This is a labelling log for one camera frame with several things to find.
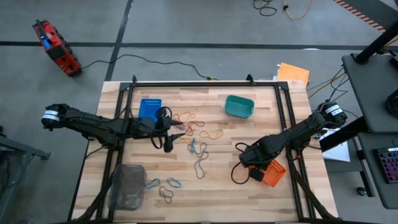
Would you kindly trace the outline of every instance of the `clear plastic container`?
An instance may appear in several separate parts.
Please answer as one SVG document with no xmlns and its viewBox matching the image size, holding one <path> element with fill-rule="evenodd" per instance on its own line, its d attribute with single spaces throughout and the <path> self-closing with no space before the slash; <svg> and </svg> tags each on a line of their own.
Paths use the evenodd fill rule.
<svg viewBox="0 0 398 224">
<path fill-rule="evenodd" d="M 108 208 L 134 211 L 144 200 L 146 172 L 143 166 L 120 164 L 113 174 Z"/>
</svg>

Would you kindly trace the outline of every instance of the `orange paper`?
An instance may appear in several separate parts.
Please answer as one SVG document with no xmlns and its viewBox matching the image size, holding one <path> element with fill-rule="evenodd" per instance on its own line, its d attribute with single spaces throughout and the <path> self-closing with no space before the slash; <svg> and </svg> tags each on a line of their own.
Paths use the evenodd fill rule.
<svg viewBox="0 0 398 224">
<path fill-rule="evenodd" d="M 280 81 L 301 80 L 304 86 L 308 84 L 310 71 L 286 63 L 281 63 L 277 79 Z"/>
</svg>

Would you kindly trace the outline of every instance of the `black desk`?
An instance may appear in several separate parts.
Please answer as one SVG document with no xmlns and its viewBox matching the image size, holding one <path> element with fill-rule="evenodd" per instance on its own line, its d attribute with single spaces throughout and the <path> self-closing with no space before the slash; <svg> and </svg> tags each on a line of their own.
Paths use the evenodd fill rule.
<svg viewBox="0 0 398 224">
<path fill-rule="evenodd" d="M 398 184 L 386 183 L 377 164 L 376 157 L 373 154 L 373 150 L 385 147 L 396 147 L 392 144 L 392 140 L 396 137 L 398 137 L 398 134 L 358 134 L 362 151 L 373 176 L 374 185 L 379 192 L 383 206 L 388 209 L 398 209 Z"/>
<path fill-rule="evenodd" d="M 325 165 L 328 173 L 361 172 L 363 170 L 358 155 L 356 153 L 358 149 L 356 149 L 353 141 L 355 141 L 355 139 L 350 139 L 349 141 L 347 141 L 350 162 L 325 159 Z"/>
<path fill-rule="evenodd" d="M 386 99 L 398 89 L 398 69 L 390 55 L 372 56 L 367 64 L 357 64 L 351 55 L 343 57 L 344 70 L 372 133 L 398 133 L 398 119 L 384 106 Z"/>
<path fill-rule="evenodd" d="M 398 119 L 385 107 L 387 97 L 398 89 L 398 69 L 390 64 L 391 57 L 374 55 L 365 65 L 357 64 L 352 55 L 343 57 L 345 72 L 363 116 L 322 139 L 320 144 L 323 150 L 327 150 L 358 135 L 363 148 L 359 158 L 368 162 L 383 205 L 398 209 L 398 184 L 386 183 L 372 154 L 373 149 L 392 147 L 392 140 L 398 137 Z M 371 189 L 366 169 L 361 172 L 361 177 L 365 188 Z"/>
</svg>

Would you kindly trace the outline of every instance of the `red power tool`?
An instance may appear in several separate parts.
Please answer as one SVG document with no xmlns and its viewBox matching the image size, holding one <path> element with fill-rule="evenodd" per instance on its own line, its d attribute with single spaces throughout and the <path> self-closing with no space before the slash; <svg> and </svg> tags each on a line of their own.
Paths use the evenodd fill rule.
<svg viewBox="0 0 398 224">
<path fill-rule="evenodd" d="M 72 49 L 58 30 L 48 21 L 39 21 L 32 25 L 39 37 L 45 52 L 68 75 L 76 75 L 81 72 L 81 65 L 73 55 Z"/>
</svg>

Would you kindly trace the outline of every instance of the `green plastic container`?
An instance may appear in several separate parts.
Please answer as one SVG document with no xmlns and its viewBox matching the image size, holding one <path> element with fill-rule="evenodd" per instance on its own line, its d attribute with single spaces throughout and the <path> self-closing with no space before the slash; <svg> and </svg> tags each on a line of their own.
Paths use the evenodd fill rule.
<svg viewBox="0 0 398 224">
<path fill-rule="evenodd" d="M 253 114 L 254 101 L 240 96 L 229 95 L 225 101 L 225 111 L 229 115 L 248 118 Z"/>
</svg>

